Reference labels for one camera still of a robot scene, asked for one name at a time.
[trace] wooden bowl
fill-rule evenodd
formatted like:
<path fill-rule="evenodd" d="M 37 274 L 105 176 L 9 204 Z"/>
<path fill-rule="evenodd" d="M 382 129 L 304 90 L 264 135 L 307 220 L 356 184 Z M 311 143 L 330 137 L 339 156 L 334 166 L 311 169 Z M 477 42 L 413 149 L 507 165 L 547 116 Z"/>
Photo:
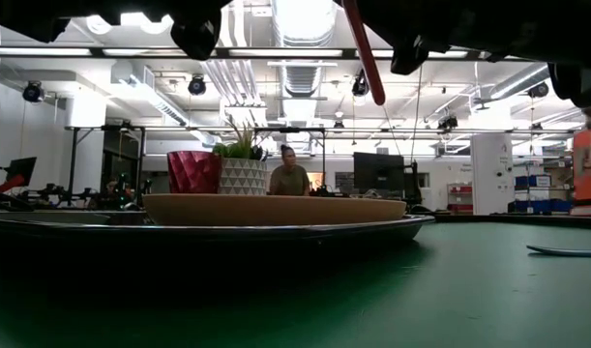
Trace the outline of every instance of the wooden bowl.
<path fill-rule="evenodd" d="M 390 221 L 406 203 L 354 198 L 148 194 L 149 217 L 166 226 L 281 226 Z"/>

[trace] metal pole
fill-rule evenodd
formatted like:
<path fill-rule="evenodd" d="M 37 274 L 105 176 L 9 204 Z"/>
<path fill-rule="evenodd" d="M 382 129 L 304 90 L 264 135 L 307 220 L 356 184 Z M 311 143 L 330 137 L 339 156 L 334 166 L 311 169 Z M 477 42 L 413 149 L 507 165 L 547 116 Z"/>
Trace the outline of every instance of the metal pole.
<path fill-rule="evenodd" d="M 321 133 L 323 133 L 323 186 L 325 186 L 325 130 L 322 130 Z"/>
<path fill-rule="evenodd" d="M 140 129 L 140 146 L 138 147 L 138 170 L 136 171 L 136 203 L 140 202 L 140 176 L 142 174 L 142 159 L 144 158 L 144 142 L 147 136 L 145 128 Z"/>
<path fill-rule="evenodd" d="M 72 194 L 74 194 L 74 171 L 75 171 L 75 150 L 77 147 L 76 141 L 78 140 L 78 132 L 80 129 L 74 128 L 74 137 L 72 140 L 72 163 L 70 164 L 70 184 L 68 185 L 68 198 L 67 204 L 72 205 Z"/>

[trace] green leaves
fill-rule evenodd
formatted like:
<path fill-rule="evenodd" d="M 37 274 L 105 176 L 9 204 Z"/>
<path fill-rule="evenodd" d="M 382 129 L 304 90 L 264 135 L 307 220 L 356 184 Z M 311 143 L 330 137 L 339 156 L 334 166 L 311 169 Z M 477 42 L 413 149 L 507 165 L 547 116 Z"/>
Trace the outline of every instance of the green leaves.
<path fill-rule="evenodd" d="M 254 143 L 254 128 L 244 125 L 240 129 L 232 120 L 228 120 L 226 123 L 235 131 L 237 141 L 228 145 L 216 144 L 213 153 L 226 159 L 261 160 L 263 149 L 259 146 L 252 146 Z"/>

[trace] red vase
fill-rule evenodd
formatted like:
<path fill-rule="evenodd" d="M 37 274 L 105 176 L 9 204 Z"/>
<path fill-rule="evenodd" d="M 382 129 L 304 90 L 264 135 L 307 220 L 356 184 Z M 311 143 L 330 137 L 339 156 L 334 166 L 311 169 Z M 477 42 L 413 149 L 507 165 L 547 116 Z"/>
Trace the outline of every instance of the red vase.
<path fill-rule="evenodd" d="M 201 151 L 168 153 L 170 193 L 218 193 L 222 158 Z"/>

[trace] orange object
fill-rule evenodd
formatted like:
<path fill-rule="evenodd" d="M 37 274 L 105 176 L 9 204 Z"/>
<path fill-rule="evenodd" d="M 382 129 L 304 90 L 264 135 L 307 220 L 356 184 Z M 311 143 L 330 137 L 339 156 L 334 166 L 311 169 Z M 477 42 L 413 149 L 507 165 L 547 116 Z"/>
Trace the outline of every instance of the orange object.
<path fill-rule="evenodd" d="M 591 129 L 575 134 L 575 207 L 571 215 L 591 216 Z"/>

